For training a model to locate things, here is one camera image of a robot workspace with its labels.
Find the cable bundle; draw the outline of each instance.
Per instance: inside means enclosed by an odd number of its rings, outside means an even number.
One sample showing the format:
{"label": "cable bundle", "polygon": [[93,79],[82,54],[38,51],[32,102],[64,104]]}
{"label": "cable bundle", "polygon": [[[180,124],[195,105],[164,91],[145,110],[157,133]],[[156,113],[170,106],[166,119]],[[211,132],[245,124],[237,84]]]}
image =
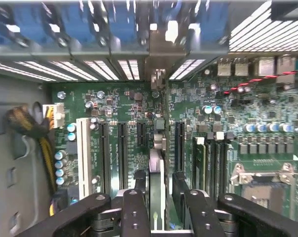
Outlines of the cable bundle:
{"label": "cable bundle", "polygon": [[27,106],[15,107],[6,113],[8,125],[16,132],[36,139],[40,145],[42,157],[44,158],[46,174],[49,179],[51,193],[55,193],[57,186],[55,183],[54,163],[52,145],[48,138],[49,131],[53,128],[53,108],[46,110],[42,124],[38,124],[28,112]]}

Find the motherboard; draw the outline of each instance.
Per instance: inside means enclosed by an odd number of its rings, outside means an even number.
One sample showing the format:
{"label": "motherboard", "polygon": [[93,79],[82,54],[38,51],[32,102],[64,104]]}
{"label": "motherboard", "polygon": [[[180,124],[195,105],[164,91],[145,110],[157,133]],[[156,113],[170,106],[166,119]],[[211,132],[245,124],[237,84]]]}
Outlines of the motherboard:
{"label": "motherboard", "polygon": [[[53,102],[64,103],[66,115],[55,131],[56,182],[68,188],[70,202],[79,199],[77,119],[88,118],[93,193],[114,197],[134,187],[136,170],[149,175],[161,129],[169,139],[169,195],[172,173],[183,170],[190,188],[213,199],[235,193],[298,221],[298,74],[292,87],[271,79],[226,93],[249,77],[214,75],[213,67],[167,83],[162,93],[149,82],[54,84]],[[167,228],[179,229],[167,202]]]}

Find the white power connector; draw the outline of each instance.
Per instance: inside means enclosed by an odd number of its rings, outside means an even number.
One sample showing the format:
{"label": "white power connector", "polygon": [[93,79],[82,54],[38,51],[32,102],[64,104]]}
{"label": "white power connector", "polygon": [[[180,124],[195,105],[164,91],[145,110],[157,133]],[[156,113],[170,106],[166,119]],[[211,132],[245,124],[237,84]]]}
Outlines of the white power connector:
{"label": "white power connector", "polygon": [[56,103],[54,105],[43,105],[42,114],[43,117],[46,115],[47,109],[53,107],[54,113],[54,128],[65,126],[65,107],[64,103]]}

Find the green circuit board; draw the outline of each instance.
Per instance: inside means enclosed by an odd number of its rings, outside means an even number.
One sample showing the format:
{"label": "green circuit board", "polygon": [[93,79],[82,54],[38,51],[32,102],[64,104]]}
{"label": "green circuit board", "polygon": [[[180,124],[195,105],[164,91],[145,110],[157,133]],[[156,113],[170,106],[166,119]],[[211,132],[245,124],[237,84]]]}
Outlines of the green circuit board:
{"label": "green circuit board", "polygon": [[[221,193],[220,186],[223,192],[236,193],[243,197],[254,192],[258,196],[258,203],[266,207],[269,202],[276,203],[274,204],[277,206],[274,207],[275,211],[297,221],[298,176],[289,185],[276,181],[257,181],[252,185],[235,186],[230,182],[234,169],[239,164],[242,165],[245,172],[258,172],[263,175],[267,175],[269,172],[277,172],[282,169],[284,164],[289,164],[294,172],[298,173],[298,135],[294,134],[293,129],[295,124],[298,124],[298,88],[279,91],[276,83],[258,84],[244,96],[238,93],[218,96],[217,91],[229,90],[247,80],[249,79],[242,77],[208,77],[199,73],[190,78],[189,82],[170,83],[170,124],[176,124],[178,121],[184,122],[184,170],[187,183],[191,188],[210,191],[210,183],[214,181],[215,177],[209,176],[208,181],[205,179],[207,179],[207,173],[214,169],[214,163],[211,164],[209,161],[214,155],[216,156],[214,160],[217,163],[226,160],[225,164],[218,165],[217,168],[216,175],[218,177],[216,177],[216,184],[213,185],[213,189],[216,190],[215,198]],[[269,97],[269,103],[266,103],[266,96]],[[219,106],[221,111],[218,114],[207,114],[203,110],[204,106]],[[278,130],[275,132],[245,131],[247,124],[256,127],[258,124],[268,126],[269,124],[282,123],[293,126],[291,132]],[[171,126],[170,172],[173,172],[177,160],[175,157],[178,146],[175,141],[177,139],[176,129],[176,125]],[[233,140],[225,144],[226,150],[221,153],[220,149],[223,149],[223,146],[219,145],[218,142],[211,145],[205,143],[204,147],[197,147],[198,153],[194,154],[193,139],[197,137],[206,138],[207,133],[216,135],[217,131],[231,132],[234,135]],[[275,150],[275,146],[278,146],[279,149],[276,152],[272,151]],[[192,186],[195,159],[199,159],[198,180],[196,185]],[[222,179],[219,178],[220,172],[224,172]],[[271,195],[259,198],[260,193],[267,192],[266,190]],[[278,193],[279,196],[274,195],[272,197],[273,192]],[[170,219],[171,222],[177,223],[175,215],[171,215]]]}
{"label": "green circuit board", "polygon": [[[270,179],[257,180],[254,183],[233,185],[231,178],[236,167],[242,166],[244,172],[268,174],[278,172],[284,166],[290,166],[293,173],[298,174],[298,134],[290,132],[247,131],[247,125],[289,124],[298,126],[298,87],[290,90],[279,90],[276,83],[260,84],[252,87],[246,94],[232,93],[218,95],[218,91],[226,91],[239,83],[248,81],[248,77],[214,77],[197,73],[188,81],[169,82],[167,98],[160,94],[152,97],[150,84],[147,82],[97,82],[97,83],[60,83],[52,86],[54,103],[64,103],[66,122],[69,125],[78,118],[97,117],[99,123],[108,123],[109,159],[110,159],[110,195],[114,197],[119,190],[118,124],[127,122],[128,147],[128,188],[134,187],[133,174],[137,169],[148,171],[149,150],[153,148],[154,117],[148,113],[164,114],[169,117],[165,132],[169,138],[168,176],[176,170],[177,124],[184,128],[184,167],[187,184],[190,188],[205,189],[215,192],[232,192],[243,197],[256,194],[253,200],[293,220],[298,220],[298,176],[294,176],[290,184]],[[65,99],[57,97],[63,91]],[[97,92],[104,92],[99,99]],[[95,108],[86,109],[85,103],[92,101]],[[217,114],[206,113],[205,106],[218,106]],[[137,123],[146,125],[146,144],[137,143]],[[56,152],[68,150],[66,126],[55,131]],[[211,146],[194,144],[199,137],[207,137],[208,133],[224,132],[233,134],[233,138],[224,144],[213,143]],[[93,178],[102,179],[100,155],[100,130],[91,131],[91,157]],[[209,160],[213,157],[218,163],[215,176],[208,177],[213,167]],[[67,181],[64,186],[78,183],[77,155],[68,152]],[[94,192],[103,192],[102,182],[93,184]],[[172,198],[169,203],[169,221],[171,229],[180,229]]]}
{"label": "green circuit board", "polygon": [[[76,122],[76,119],[95,117],[99,119],[99,122],[108,123],[112,197],[116,196],[119,190],[117,145],[117,124],[119,122],[127,122],[128,188],[134,187],[133,174],[137,169],[148,170],[149,148],[153,146],[153,121],[145,116],[145,112],[161,113],[161,98],[153,98],[149,88],[148,83],[61,83],[52,87],[53,102],[64,103],[66,113],[66,126],[55,132],[56,152],[67,150],[68,145],[76,142],[67,141],[69,132],[66,128],[68,124]],[[59,91],[65,92],[65,99],[57,97]],[[102,99],[97,97],[99,91],[104,92]],[[94,103],[95,109],[85,108],[85,103],[88,101]],[[146,123],[147,131],[147,143],[141,147],[137,145],[138,121]],[[92,178],[97,177],[99,181],[93,185],[95,192],[103,190],[100,180],[102,171],[99,138],[99,129],[91,131]],[[68,152],[66,169],[68,179],[64,185],[77,184],[78,169],[75,152],[72,155]]]}

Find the white pci slot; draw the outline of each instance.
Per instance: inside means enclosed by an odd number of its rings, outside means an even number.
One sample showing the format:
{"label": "white pci slot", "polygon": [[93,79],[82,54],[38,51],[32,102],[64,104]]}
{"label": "white pci slot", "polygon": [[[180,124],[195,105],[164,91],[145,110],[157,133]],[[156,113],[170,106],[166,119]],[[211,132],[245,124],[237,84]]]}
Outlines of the white pci slot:
{"label": "white pci slot", "polygon": [[78,149],[79,199],[92,194],[90,120],[76,120],[76,140]]}

